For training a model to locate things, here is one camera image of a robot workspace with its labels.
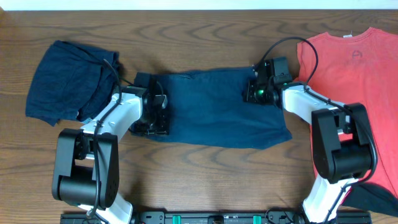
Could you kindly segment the navy blue shorts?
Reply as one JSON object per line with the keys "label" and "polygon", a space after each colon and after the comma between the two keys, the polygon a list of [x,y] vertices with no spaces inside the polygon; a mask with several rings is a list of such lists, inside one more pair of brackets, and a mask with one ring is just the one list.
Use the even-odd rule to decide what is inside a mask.
{"label": "navy blue shorts", "polygon": [[267,149],[291,140],[281,109],[243,101],[249,67],[153,74],[163,86],[169,108],[169,135],[159,142],[216,147]]}

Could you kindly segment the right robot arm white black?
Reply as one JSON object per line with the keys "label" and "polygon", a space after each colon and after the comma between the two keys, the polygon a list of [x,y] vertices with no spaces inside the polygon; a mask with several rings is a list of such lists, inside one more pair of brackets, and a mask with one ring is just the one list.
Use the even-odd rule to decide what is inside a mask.
{"label": "right robot arm white black", "polygon": [[369,223],[368,213],[338,210],[349,190],[369,180],[377,152],[366,108],[335,102],[300,82],[275,76],[249,81],[244,101],[274,105],[312,127],[312,157],[318,172],[298,211],[268,210],[267,223]]}

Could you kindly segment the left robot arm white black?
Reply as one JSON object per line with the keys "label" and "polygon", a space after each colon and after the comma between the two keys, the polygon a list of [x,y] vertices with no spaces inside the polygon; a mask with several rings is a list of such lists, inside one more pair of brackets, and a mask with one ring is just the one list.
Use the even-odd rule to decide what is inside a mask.
{"label": "left robot arm white black", "polygon": [[138,136],[167,135],[167,95],[155,78],[119,86],[94,120],[58,136],[52,195],[85,213],[68,213],[61,223],[139,223],[133,205],[119,193],[119,142]]}

